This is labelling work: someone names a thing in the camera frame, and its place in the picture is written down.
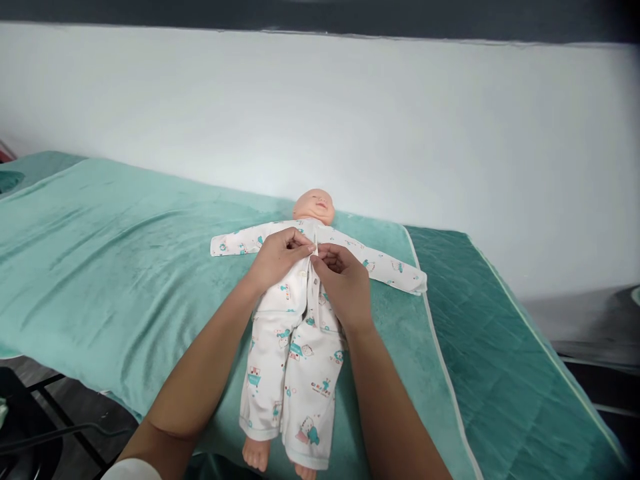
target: teal quilted mat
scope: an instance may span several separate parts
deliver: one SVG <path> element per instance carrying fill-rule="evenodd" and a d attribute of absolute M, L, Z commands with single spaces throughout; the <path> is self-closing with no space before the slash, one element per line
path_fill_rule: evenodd
<path fill-rule="evenodd" d="M 613 479 L 625 458 L 582 388 L 468 236 L 408 227 L 484 478 Z"/>

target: printed baby onesie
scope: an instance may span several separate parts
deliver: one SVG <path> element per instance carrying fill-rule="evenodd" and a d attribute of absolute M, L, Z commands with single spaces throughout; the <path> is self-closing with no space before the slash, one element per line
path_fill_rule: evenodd
<path fill-rule="evenodd" d="M 421 295 L 424 272 L 328 227 L 316 219 L 266 223 L 211 239 L 211 255 L 245 255 L 260 250 L 272 233 L 295 227 L 314 244 L 344 245 L 370 278 Z M 276 438 L 290 460 L 316 470 L 329 467 L 335 385 L 347 345 L 331 303 L 309 258 L 258 302 L 241 396 L 240 426 L 254 440 Z"/>

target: human hand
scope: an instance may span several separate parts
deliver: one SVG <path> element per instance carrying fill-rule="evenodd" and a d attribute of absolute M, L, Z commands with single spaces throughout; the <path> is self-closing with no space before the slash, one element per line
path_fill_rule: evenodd
<path fill-rule="evenodd" d="M 311 263 L 347 337 L 372 327 L 369 273 L 365 266 L 348 249 L 332 243 L 320 244 Z"/>
<path fill-rule="evenodd" d="M 265 239 L 245 278 L 262 293 L 314 250 L 313 242 L 294 227 L 272 233 Z"/>

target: pajama sleeve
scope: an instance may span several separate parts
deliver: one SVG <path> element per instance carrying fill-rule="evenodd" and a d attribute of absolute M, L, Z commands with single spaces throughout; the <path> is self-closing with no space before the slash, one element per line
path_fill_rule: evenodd
<path fill-rule="evenodd" d="M 333 236 L 333 240 L 339 240 L 332 240 L 333 243 L 346 246 L 362 262 L 369 272 L 369 278 L 412 295 L 422 295 L 427 291 L 427 274 L 423 271 L 386 253 L 369 248 L 338 231 L 334 232 Z"/>
<path fill-rule="evenodd" d="M 237 232 L 218 235 L 211 239 L 211 256 L 258 253 L 265 238 L 272 233 L 290 227 L 290 224 L 291 222 L 288 221 L 264 223 Z"/>

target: white sleeve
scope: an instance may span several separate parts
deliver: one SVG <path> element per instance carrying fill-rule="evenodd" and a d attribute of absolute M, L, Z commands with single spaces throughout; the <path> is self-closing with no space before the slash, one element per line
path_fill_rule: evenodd
<path fill-rule="evenodd" d="M 245 255 L 248 253 L 258 253 L 265 238 L 270 234 L 290 227 L 291 222 L 271 222 L 237 232 L 218 235 L 211 239 L 211 256 L 222 257 L 223 255 Z"/>
<path fill-rule="evenodd" d="M 422 295 L 427 291 L 427 274 L 423 271 L 386 253 L 369 248 L 344 233 L 335 231 L 332 236 L 337 240 L 333 243 L 344 245 L 362 262 L 370 278 L 412 295 Z"/>
<path fill-rule="evenodd" d="M 124 459 L 112 466 L 102 480 L 162 480 L 150 464 L 140 459 Z"/>

